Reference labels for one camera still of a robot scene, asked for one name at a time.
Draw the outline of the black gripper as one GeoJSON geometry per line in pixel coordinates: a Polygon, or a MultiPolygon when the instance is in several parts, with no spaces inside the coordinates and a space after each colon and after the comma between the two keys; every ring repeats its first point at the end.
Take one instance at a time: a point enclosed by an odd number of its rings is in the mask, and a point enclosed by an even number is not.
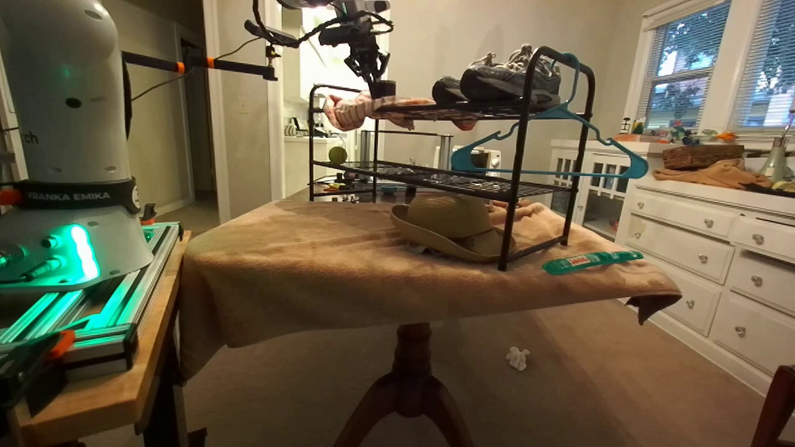
{"type": "Polygon", "coordinates": [[[366,81],[379,81],[390,62],[390,54],[379,47],[379,37],[389,34],[393,22],[376,13],[330,19],[320,34],[320,44],[346,44],[346,65],[366,81]]]}

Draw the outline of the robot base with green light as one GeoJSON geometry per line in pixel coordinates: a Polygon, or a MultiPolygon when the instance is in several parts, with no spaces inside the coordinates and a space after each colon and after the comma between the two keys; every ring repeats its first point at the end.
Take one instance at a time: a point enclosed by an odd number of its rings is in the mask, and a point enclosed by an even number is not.
{"type": "Polygon", "coordinates": [[[27,177],[0,226],[0,289],[98,285],[155,262],[126,155],[119,32],[102,0],[0,0],[27,177]]]}

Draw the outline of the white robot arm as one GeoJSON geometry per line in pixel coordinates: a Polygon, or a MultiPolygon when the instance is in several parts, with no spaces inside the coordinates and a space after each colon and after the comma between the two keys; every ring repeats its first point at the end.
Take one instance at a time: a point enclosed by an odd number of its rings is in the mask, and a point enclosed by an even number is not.
{"type": "Polygon", "coordinates": [[[390,62],[390,54],[380,49],[379,37],[393,29],[389,17],[390,0],[278,0],[285,9],[328,9],[330,17],[313,26],[308,32],[293,41],[318,41],[320,44],[348,47],[346,65],[366,81],[379,81],[390,62]]]}

